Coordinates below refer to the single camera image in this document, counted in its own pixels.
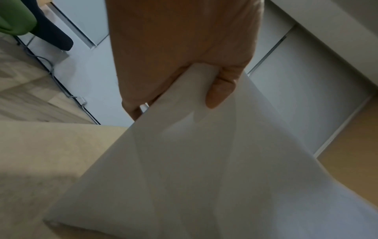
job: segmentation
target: wooden floor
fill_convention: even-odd
[[[378,206],[378,96],[318,159],[335,179]]]
[[[93,124],[16,40],[0,33],[0,120]]]

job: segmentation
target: gloved hand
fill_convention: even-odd
[[[192,63],[221,70],[206,96],[217,107],[251,60],[263,0],[107,0],[122,105],[137,120]]]

